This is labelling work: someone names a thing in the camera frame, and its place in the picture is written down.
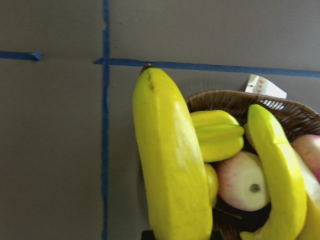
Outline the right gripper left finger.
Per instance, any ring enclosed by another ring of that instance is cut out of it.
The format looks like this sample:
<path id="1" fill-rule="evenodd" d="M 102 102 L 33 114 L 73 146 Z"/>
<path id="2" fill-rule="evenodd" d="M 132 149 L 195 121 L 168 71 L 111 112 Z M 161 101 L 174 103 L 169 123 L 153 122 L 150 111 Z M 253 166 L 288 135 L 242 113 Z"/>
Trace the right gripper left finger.
<path id="1" fill-rule="evenodd" d="M 141 233 L 141 240 L 156 240 L 152 230 L 144 230 Z"/>

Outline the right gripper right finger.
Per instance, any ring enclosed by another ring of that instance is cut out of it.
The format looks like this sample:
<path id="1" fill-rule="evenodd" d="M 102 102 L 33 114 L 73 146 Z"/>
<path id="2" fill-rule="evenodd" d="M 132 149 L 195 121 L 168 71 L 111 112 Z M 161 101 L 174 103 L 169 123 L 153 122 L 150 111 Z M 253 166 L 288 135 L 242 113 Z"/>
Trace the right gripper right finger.
<path id="1" fill-rule="evenodd" d="M 211 232 L 211 240 L 223 240 L 223 234 L 218 230 Z"/>

